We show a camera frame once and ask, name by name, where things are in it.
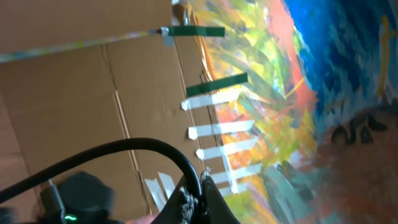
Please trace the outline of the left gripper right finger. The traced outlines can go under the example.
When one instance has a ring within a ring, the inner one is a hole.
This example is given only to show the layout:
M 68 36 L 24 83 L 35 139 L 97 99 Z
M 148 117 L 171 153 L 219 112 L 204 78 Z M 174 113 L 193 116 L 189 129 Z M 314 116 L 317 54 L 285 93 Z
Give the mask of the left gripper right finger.
M 210 169 L 205 169 L 200 177 L 203 199 L 203 214 L 205 224 L 240 224 L 228 207 L 215 181 L 210 176 Z

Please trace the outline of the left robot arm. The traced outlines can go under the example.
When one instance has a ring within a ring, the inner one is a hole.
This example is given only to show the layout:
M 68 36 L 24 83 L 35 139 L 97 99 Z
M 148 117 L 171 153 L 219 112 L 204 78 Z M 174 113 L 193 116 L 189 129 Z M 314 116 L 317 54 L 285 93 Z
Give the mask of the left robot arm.
M 201 202 L 188 194 L 185 184 L 185 178 L 182 177 L 158 215 L 142 217 L 132 220 L 131 223 L 239 223 L 206 172 L 201 175 Z M 36 223 L 121 223 L 111 217 L 114 190 L 86 172 L 80 172 L 58 185 L 47 187 L 41 191 L 40 197 L 45 214 Z

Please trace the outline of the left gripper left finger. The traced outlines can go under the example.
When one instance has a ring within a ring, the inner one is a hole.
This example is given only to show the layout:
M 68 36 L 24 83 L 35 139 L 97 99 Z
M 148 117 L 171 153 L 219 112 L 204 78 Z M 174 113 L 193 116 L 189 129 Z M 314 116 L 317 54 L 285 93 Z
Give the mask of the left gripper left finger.
M 198 224 L 201 222 L 199 200 L 188 191 L 184 176 L 151 224 Z

